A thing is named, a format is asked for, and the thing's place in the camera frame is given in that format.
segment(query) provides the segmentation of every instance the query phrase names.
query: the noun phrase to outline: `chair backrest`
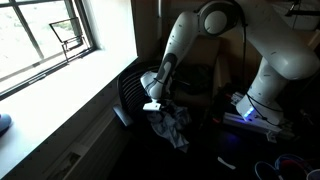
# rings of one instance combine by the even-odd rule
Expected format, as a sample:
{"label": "chair backrest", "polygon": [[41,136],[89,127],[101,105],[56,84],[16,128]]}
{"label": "chair backrest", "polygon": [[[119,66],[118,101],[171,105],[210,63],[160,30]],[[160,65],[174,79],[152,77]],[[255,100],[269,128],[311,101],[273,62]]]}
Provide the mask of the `chair backrest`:
{"label": "chair backrest", "polygon": [[123,70],[118,77],[118,92],[121,106],[129,116],[138,116],[143,105],[151,99],[146,95],[140,83],[141,76],[147,71],[157,72],[161,61],[143,61],[132,64]]}

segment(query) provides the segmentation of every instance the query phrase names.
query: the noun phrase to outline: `window frame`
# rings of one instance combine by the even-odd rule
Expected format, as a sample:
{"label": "window frame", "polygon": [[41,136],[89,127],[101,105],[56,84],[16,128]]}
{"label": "window frame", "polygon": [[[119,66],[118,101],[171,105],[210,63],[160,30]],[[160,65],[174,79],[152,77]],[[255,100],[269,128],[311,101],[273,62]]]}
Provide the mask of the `window frame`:
{"label": "window frame", "polygon": [[65,5],[66,5],[66,9],[67,9],[67,12],[69,14],[69,17],[70,18],[74,18],[74,17],[77,17],[76,16],[76,13],[75,13],[75,8],[77,9],[78,11],[78,15],[79,15],[79,21],[81,21],[82,25],[83,25],[83,34],[86,34],[87,36],[87,43],[88,43],[88,46],[90,47],[87,51],[85,52],[82,52],[80,54],[77,54],[75,56],[72,56],[70,58],[66,58],[66,59],[63,59],[61,60],[59,63],[31,76],[31,77],[26,77],[26,80],[14,85],[13,87],[10,87],[9,89],[6,89],[2,92],[0,92],[0,101],[2,101],[3,99],[13,95],[14,93],[28,87],[29,85],[35,83],[36,81],[38,80],[41,80],[45,77],[47,77],[48,75],[56,72],[57,70],[65,67],[66,65],[68,65],[70,62],[72,62],[73,60],[75,59],[79,59],[79,58],[82,58],[88,54],[90,54],[91,52],[97,50],[97,45],[96,43],[94,42],[94,39],[93,39],[93,35],[92,35],[92,31],[91,31],[91,28],[90,28],[90,25],[89,25],[89,21],[87,19],[87,15],[86,15],[86,12],[85,12],[85,9],[84,9],[84,5],[83,5],[83,1],[82,0],[27,0],[27,1],[21,1],[21,2],[17,2],[16,0],[8,0],[7,3],[0,3],[0,9],[1,8],[6,8],[6,7],[12,7],[14,12],[16,13],[16,15],[18,16],[18,19],[20,20],[21,22],[21,25],[23,26],[24,30],[26,31],[33,47],[35,48],[35,50],[37,51],[39,57],[41,58],[40,61],[32,64],[32,65],[29,65],[27,67],[24,67],[20,70],[17,70],[15,71],[14,73],[11,73],[5,77],[2,77],[0,78],[0,83],[1,81],[4,81],[4,80],[7,80],[15,75],[18,75],[22,72],[25,72],[27,70],[30,70],[30,69],[33,69],[41,64],[43,64],[44,62],[46,61],[50,61],[58,56],[61,56],[63,55],[63,50],[61,48],[61,52],[57,53],[57,54],[54,54],[54,55],[51,55],[50,57],[47,57],[47,58],[44,58],[44,55],[40,49],[40,46],[36,40],[36,38],[34,37],[34,34],[32,32],[32,30],[30,29],[23,13],[21,12],[20,10],[20,6],[22,5],[30,5],[30,4],[40,4],[40,3],[48,3],[48,2],[57,2],[57,1],[64,1],[65,2]]}

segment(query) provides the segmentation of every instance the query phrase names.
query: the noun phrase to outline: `blue object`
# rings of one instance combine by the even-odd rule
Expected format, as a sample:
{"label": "blue object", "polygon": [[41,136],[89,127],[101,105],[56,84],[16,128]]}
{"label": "blue object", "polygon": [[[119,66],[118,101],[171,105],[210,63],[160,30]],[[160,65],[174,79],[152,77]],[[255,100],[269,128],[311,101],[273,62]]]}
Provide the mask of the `blue object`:
{"label": "blue object", "polygon": [[11,124],[11,117],[8,114],[0,114],[0,134]]}

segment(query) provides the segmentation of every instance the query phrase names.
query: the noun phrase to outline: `radiator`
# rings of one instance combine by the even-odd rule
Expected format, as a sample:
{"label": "radiator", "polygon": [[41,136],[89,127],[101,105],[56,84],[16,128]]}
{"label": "radiator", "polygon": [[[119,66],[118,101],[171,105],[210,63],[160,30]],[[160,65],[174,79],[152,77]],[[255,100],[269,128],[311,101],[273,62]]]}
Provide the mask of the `radiator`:
{"label": "radiator", "polygon": [[107,179],[129,139],[119,123],[114,118],[112,106],[107,107],[52,165],[47,172],[48,180]]}

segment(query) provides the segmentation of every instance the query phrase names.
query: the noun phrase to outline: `window sill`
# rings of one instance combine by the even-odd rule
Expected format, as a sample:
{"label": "window sill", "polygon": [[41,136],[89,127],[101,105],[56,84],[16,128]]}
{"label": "window sill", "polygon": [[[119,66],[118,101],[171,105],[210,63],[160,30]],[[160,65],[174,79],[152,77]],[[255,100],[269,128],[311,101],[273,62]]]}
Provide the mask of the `window sill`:
{"label": "window sill", "polygon": [[13,123],[0,138],[0,179],[136,58],[95,51],[2,100]]}

